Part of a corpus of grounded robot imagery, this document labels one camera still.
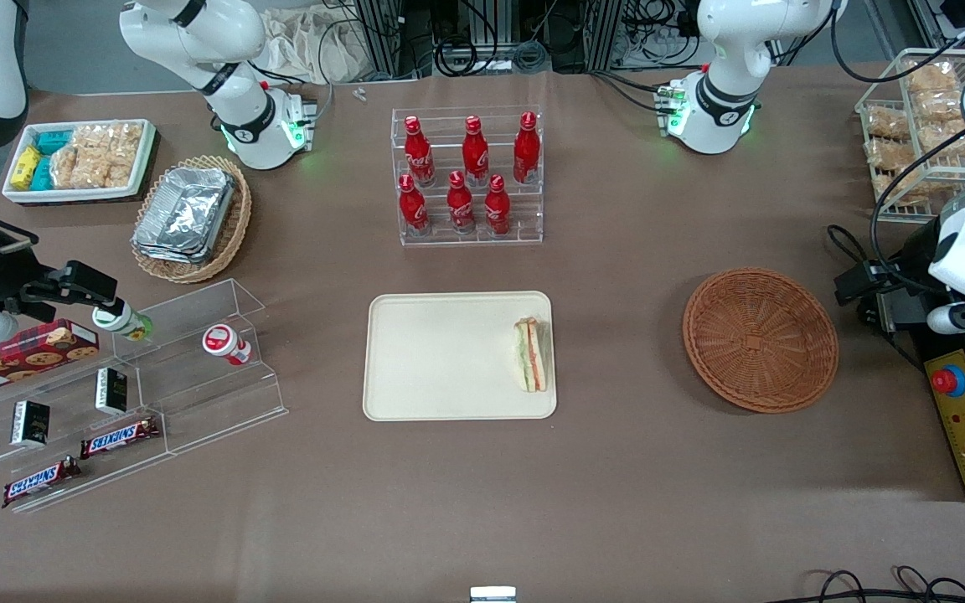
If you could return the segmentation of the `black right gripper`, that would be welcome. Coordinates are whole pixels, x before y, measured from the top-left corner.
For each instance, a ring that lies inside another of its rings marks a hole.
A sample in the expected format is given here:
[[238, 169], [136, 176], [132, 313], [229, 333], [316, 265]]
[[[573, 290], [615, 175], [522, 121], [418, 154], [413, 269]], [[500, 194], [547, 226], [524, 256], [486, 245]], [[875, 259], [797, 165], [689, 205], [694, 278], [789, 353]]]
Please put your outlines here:
[[[12, 238], [0, 230], [0, 249], [11, 243]], [[42, 279], [49, 271], [39, 263], [30, 247], [10, 253], [0, 251], [0, 312], [56, 312], [48, 302], [27, 301], [22, 295], [28, 283]], [[66, 262], [61, 270], [51, 271], [49, 279], [58, 287], [54, 297], [57, 304], [89, 307], [119, 304], [115, 294], [117, 280], [83, 262]]]

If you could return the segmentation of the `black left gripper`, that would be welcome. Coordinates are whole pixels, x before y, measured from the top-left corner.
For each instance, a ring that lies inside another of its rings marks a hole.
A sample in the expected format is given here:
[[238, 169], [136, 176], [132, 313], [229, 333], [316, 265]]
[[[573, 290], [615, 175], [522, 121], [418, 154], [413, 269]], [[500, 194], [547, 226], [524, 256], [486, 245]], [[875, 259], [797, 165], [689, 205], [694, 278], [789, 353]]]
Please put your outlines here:
[[907, 285], [899, 277], [891, 278], [887, 264], [880, 260], [862, 260], [834, 278], [838, 305], [843, 307], [862, 302], [895, 289], [907, 291], [911, 295], [941, 295], [942, 283], [928, 275], [928, 266], [936, 253], [939, 229], [939, 218], [923, 223], [906, 238], [900, 250], [890, 257], [891, 264], [900, 277], [919, 283], [919, 286]]

